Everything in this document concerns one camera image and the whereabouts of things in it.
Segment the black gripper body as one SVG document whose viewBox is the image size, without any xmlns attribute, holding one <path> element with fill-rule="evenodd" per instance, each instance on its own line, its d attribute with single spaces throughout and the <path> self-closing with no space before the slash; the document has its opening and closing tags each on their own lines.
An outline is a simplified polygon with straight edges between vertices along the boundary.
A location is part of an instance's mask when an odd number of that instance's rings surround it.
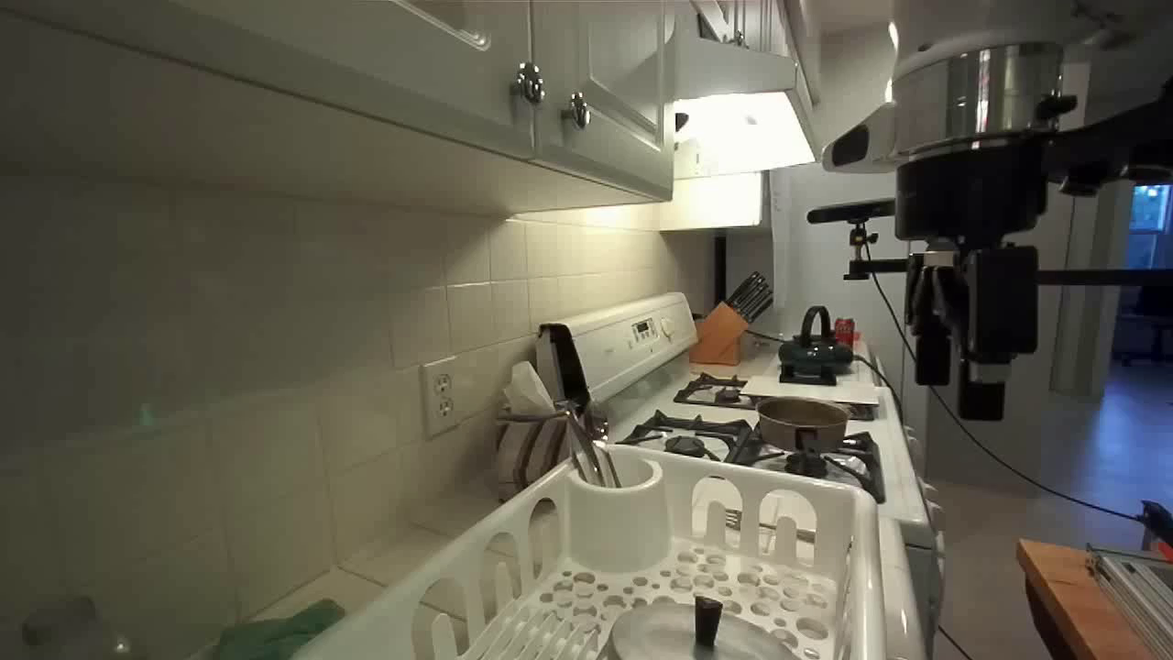
<svg viewBox="0 0 1173 660">
<path fill-rule="evenodd" d="M 897 168 L 896 228 L 932 253 L 1006 249 L 1044 213 L 1050 181 L 1039 142 L 946 150 Z M 971 272 L 942 272 L 951 343 L 980 362 L 1008 362 L 1039 350 L 1039 289 L 985 256 Z"/>
</svg>

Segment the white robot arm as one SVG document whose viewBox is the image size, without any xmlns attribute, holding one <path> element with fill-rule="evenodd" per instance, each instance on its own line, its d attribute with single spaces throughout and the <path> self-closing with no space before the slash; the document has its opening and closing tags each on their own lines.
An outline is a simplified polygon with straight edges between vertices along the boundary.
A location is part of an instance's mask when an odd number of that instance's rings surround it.
<svg viewBox="0 0 1173 660">
<path fill-rule="evenodd" d="M 1023 236 L 1050 197 L 1173 168 L 1169 91 L 1069 129 L 1063 63 L 1166 19 L 1166 0 L 896 0 L 890 98 L 841 134 L 828 164 L 896 178 L 879 209 L 914 245 L 897 272 L 915 379 L 951 385 L 971 422 L 1006 415 L 1008 370 L 1039 350 L 1055 275 Z"/>
</svg>

